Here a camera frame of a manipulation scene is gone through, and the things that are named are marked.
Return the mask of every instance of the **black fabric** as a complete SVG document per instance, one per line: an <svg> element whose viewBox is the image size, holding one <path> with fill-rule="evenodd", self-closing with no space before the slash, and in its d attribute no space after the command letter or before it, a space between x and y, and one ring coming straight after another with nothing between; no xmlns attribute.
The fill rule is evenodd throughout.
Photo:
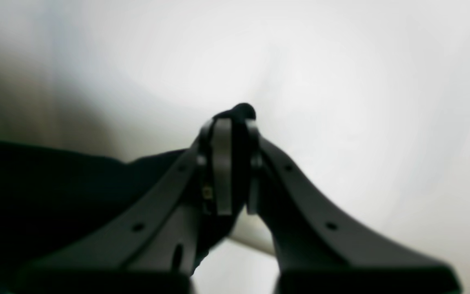
<svg viewBox="0 0 470 294"><path fill-rule="evenodd" d="M249 104L216 117L233 125L235 214L205 218L196 265L233 228L247 195L249 170L244 119L255 118ZM60 249L104 225L148 191L186 149L125 164L44 147L0 141L0 283L30 259Z"/></svg>

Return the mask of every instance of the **white background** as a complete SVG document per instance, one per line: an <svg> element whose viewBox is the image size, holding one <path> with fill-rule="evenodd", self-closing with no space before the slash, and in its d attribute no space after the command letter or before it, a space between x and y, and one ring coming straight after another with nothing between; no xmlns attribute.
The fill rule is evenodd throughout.
<svg viewBox="0 0 470 294"><path fill-rule="evenodd" d="M0 0L0 139L129 161L239 102L334 203L470 294L470 0ZM262 230L239 235L269 247ZM277 273L230 241L194 279L261 293Z"/></svg>

